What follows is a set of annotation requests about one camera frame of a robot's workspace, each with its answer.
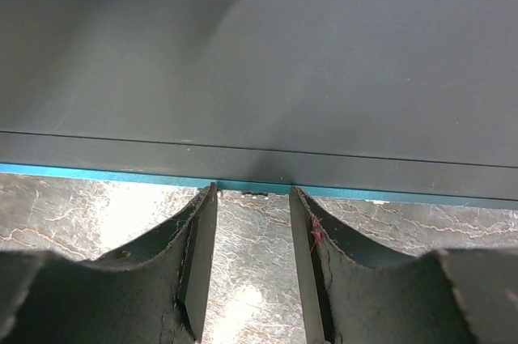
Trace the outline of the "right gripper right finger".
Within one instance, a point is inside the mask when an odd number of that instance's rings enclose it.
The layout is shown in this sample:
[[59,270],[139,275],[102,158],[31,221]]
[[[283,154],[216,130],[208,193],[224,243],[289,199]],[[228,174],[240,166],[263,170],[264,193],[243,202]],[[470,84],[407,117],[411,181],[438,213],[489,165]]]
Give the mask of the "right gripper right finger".
[[308,342],[516,342],[515,248],[413,257],[356,231],[298,187],[289,205]]

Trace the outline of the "dark blue network switch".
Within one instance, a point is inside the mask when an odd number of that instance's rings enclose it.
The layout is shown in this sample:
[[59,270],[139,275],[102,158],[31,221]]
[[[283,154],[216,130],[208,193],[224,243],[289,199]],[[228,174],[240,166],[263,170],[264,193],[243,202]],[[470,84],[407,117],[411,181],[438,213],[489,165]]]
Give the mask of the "dark blue network switch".
[[517,0],[1,0],[1,169],[517,206]]

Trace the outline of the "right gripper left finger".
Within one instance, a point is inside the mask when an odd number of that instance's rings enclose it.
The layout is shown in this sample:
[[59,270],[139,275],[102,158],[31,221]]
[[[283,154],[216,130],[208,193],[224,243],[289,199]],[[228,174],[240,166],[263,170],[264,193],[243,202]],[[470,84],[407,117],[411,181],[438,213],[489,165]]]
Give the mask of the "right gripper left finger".
[[217,224],[215,185],[94,261],[1,254],[4,343],[199,343]]

